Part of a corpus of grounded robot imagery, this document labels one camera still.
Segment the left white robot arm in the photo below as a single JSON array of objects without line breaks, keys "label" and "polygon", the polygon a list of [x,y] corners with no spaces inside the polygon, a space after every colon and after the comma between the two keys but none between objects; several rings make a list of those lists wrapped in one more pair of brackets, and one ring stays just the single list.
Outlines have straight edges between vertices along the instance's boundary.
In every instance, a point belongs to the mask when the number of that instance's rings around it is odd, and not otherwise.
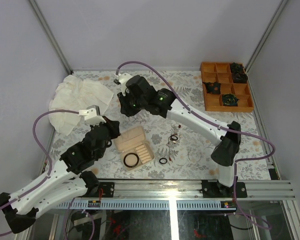
[{"label": "left white robot arm", "polygon": [[82,141],[61,154],[50,170],[14,193],[1,193],[0,207],[11,232],[23,232],[44,213],[67,200],[95,197],[100,182],[90,167],[119,136],[119,121],[104,118],[90,127]]}]

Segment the black bangle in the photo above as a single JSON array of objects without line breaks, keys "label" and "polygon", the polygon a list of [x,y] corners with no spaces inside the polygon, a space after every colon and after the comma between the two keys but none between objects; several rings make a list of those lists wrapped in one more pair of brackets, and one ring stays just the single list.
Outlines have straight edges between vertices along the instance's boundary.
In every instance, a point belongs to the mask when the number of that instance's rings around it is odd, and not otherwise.
[{"label": "black bangle", "polygon": [[139,164],[140,158],[136,153],[128,153],[123,158],[123,164],[127,168],[135,168]]}]

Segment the beige jewelry box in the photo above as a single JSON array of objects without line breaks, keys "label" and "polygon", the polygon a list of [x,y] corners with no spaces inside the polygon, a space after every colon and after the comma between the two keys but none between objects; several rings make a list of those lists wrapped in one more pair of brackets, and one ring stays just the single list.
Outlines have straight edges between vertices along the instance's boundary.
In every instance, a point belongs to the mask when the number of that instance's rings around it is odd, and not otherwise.
[{"label": "beige jewelry box", "polygon": [[[116,150],[120,153],[120,161],[126,171],[137,170],[155,159],[155,154],[150,142],[146,138],[145,130],[142,126],[137,126],[122,132],[114,140]],[[139,157],[139,163],[134,168],[128,168],[124,165],[123,160],[128,153],[135,153]]]}]

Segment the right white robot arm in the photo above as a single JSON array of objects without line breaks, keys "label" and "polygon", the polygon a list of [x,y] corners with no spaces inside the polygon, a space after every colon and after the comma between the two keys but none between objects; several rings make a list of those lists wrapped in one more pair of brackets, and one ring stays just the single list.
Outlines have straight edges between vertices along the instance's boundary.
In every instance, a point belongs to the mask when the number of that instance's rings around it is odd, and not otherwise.
[{"label": "right white robot arm", "polygon": [[114,82],[121,87],[117,97],[123,115],[132,117],[145,110],[185,125],[209,140],[215,146],[210,157],[219,169],[218,192],[226,198],[235,193],[234,161],[241,144],[239,123],[233,121],[227,124],[200,111],[195,112],[175,92],[166,88],[155,90],[140,75],[118,74]]}]

